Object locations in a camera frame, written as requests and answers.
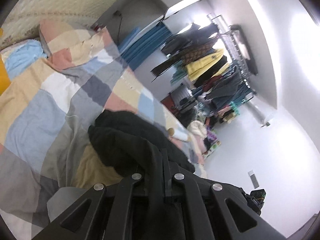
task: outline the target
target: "gray round object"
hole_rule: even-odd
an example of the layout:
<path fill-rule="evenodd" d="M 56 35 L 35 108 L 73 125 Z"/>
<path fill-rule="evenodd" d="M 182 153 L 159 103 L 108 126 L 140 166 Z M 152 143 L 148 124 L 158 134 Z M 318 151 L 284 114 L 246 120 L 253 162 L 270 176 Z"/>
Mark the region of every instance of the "gray round object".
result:
<path fill-rule="evenodd" d="M 95 190 L 102 190 L 103 189 L 103 184 L 102 183 L 97 183 L 93 186 Z"/>
<path fill-rule="evenodd" d="M 216 191 L 220 191 L 220 190 L 222 190 L 222 185 L 219 183 L 215 183 L 212 185 L 212 188 Z"/>
<path fill-rule="evenodd" d="M 135 173 L 135 174 L 132 174 L 131 176 L 133 179 L 141 179 L 141 174 L 140 173 Z"/>
<path fill-rule="evenodd" d="M 182 180 L 182 179 L 184 179 L 184 175 L 183 175 L 182 173 L 176 173 L 176 174 L 174 175 L 174 177 L 175 177 L 177 180 Z"/>

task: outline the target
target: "triangular cutout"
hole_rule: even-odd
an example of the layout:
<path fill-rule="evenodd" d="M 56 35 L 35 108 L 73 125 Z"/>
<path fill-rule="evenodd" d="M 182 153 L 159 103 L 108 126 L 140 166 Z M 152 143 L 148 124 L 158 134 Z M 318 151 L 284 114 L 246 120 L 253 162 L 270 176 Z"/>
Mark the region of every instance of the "triangular cutout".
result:
<path fill-rule="evenodd" d="M 83 201 L 71 214 L 61 223 L 61 227 L 76 233 L 81 227 L 84 217 L 90 207 L 91 200 Z"/>
<path fill-rule="evenodd" d="M 227 199 L 226 204 L 232 215 L 233 220 L 239 232 L 243 233 L 250 228 L 257 226 L 256 220 L 254 220 L 250 215 L 248 215 L 241 207 L 239 207 L 233 200 Z"/>

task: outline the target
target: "blue curtain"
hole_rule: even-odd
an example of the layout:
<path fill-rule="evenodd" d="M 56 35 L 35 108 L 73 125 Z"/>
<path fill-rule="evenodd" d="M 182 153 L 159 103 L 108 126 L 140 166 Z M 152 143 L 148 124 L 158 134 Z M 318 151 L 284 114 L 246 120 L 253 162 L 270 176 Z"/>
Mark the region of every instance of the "blue curtain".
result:
<path fill-rule="evenodd" d="M 172 33 L 160 23 L 145 33 L 121 57 L 128 63 L 132 70 L 136 70 L 140 64 L 161 46 Z"/>

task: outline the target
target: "metal bolt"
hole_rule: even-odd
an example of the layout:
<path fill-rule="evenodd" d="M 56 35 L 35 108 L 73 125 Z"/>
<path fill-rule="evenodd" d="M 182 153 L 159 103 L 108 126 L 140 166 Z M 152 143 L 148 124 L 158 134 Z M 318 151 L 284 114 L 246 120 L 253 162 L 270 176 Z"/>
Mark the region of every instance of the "metal bolt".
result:
<path fill-rule="evenodd" d="M 219 183 L 215 183 L 212 185 L 212 188 L 216 191 L 220 191 L 220 190 L 222 190 L 222 185 Z"/>
<path fill-rule="evenodd" d="M 102 190 L 103 189 L 103 184 L 102 183 L 97 183 L 93 186 L 95 190 Z"/>
<path fill-rule="evenodd" d="M 135 174 L 132 174 L 132 176 L 131 176 L 133 179 L 136 179 L 136 180 L 138 180 L 138 179 L 141 179 L 141 174 L 140 173 L 135 173 Z"/>
<path fill-rule="evenodd" d="M 176 174 L 174 175 L 174 177 L 175 177 L 177 180 L 182 180 L 182 179 L 184 179 L 184 175 L 183 175 L 182 173 L 176 173 Z"/>

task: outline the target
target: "bed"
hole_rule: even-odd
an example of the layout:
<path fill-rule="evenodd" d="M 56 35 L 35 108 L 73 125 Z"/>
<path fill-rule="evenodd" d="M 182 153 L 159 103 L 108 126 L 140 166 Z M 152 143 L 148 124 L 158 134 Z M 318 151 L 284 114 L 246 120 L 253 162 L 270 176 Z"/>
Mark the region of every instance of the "bed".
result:
<path fill-rule="evenodd" d="M 68 29 L 78 38 L 83 33 Z M 46 204 L 60 187 L 122 179 L 101 163 L 88 138 L 104 109 L 131 111 L 167 136 L 174 128 L 193 137 L 136 79 L 107 29 L 71 44 L 65 35 L 44 32 L 48 59 L 36 60 L 0 96 L 0 214 L 18 240 L 48 225 Z M 205 177 L 194 140 L 169 138 Z"/>

